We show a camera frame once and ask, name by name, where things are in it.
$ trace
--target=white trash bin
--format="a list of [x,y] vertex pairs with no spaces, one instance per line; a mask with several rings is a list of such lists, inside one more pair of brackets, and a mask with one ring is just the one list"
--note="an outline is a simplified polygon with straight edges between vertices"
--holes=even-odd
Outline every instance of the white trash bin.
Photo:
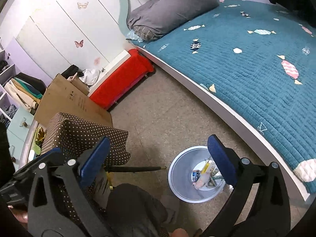
[[192,171],[210,158],[206,146],[194,146],[181,152],[171,163],[168,181],[173,193],[181,200],[190,203],[201,203],[214,198],[225,186],[224,180],[215,180],[218,184],[213,188],[196,190],[192,183]]

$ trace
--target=plastic bag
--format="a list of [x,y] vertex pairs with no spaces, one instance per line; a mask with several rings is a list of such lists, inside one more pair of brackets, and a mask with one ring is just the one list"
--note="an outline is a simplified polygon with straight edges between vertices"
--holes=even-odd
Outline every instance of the plastic bag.
[[79,79],[88,86],[92,86],[96,83],[99,78],[100,70],[98,69],[85,69],[83,71],[83,77],[79,77]]

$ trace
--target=cardboard box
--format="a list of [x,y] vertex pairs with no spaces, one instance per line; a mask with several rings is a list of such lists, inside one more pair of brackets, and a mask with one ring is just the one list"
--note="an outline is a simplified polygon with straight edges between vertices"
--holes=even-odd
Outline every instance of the cardboard box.
[[113,126],[109,112],[90,100],[60,74],[47,88],[34,119],[47,128],[50,120],[58,112],[73,114],[97,124]]
[[78,77],[76,77],[73,81],[72,84],[79,89],[81,92],[83,92],[85,95],[89,94],[89,88],[88,86],[83,83]]

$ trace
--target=red stool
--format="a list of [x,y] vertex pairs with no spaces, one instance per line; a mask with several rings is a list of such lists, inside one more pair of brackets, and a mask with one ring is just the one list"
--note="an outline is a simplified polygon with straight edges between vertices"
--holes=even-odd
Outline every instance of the red stool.
[[150,61],[141,56],[136,49],[131,49],[128,53],[131,55],[130,58],[119,66],[90,96],[91,100],[106,110],[147,73],[154,71]]

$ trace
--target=hand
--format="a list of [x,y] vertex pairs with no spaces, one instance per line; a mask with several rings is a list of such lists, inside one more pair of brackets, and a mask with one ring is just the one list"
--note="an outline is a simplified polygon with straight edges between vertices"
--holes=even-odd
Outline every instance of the hand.
[[8,206],[14,217],[26,228],[28,215],[26,211],[14,209],[12,206]]

